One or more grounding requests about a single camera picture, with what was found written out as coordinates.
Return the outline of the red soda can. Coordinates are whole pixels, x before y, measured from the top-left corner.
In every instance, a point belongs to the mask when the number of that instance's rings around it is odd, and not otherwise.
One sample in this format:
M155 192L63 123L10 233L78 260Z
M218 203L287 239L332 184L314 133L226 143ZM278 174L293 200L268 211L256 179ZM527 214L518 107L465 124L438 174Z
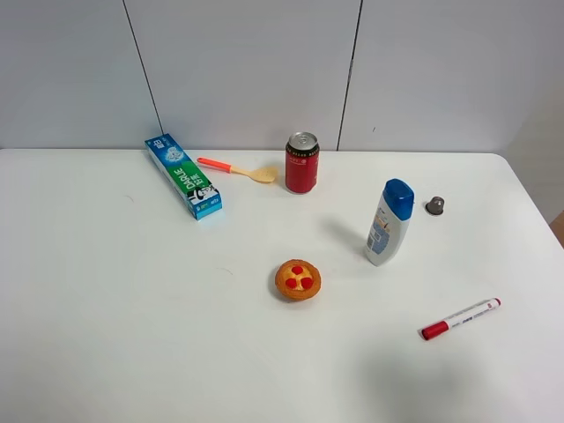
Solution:
M286 187L299 194L308 193L317 182L320 146L315 135L297 132L286 143Z

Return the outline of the white blue shampoo bottle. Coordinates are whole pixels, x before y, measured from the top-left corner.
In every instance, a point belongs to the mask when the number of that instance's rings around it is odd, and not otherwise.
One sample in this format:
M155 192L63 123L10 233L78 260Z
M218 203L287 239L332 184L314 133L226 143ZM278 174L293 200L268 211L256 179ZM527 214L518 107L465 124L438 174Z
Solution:
M374 266L381 266L398 252L414 208L414 192L402 180L385 183L367 236L365 252Z

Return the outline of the orange handled beige spatula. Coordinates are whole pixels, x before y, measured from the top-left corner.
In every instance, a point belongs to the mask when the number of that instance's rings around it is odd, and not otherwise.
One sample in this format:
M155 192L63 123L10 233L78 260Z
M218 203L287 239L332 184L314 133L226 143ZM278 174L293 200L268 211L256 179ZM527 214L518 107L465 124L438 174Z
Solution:
M206 167L215 168L229 174L239 174L247 176L249 179L259 183L272 183L278 177L278 170L275 167L261 167L255 170L244 170L234 165L230 165L221 161L211 160L204 157L198 157L197 162Z

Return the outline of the green blue toothpaste box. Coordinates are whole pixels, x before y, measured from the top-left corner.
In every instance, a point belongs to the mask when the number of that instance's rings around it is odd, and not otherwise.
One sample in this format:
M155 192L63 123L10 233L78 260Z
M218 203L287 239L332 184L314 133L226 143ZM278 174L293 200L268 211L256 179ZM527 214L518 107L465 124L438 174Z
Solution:
M219 191L169 134L146 140L145 148L196 220L222 209Z

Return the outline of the small grey coffee capsule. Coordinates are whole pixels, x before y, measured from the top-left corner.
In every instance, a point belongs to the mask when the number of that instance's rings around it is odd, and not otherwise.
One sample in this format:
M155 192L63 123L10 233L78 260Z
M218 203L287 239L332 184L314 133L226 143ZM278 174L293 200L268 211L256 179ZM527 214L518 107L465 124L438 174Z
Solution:
M425 205L426 211L433 216L440 216L444 213L444 199L442 197L433 197Z

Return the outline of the toy fruit tart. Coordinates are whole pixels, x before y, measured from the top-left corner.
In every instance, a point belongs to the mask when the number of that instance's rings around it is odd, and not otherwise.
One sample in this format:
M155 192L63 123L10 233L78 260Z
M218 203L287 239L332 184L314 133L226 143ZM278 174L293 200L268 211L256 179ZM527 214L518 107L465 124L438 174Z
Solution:
M278 292L291 301L304 301L316 296L322 288L319 270L311 263L293 259L284 262L275 275Z

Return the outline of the red white marker pen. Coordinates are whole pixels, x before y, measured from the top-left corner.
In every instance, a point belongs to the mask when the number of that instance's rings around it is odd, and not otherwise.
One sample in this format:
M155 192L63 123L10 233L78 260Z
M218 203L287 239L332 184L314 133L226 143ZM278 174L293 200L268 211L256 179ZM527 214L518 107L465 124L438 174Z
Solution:
M480 301L472 306L464 308L455 314L449 315L419 331L422 338L426 341L437 338L443 333L456 327L472 322L483 315L495 311L501 306L501 300L492 298Z

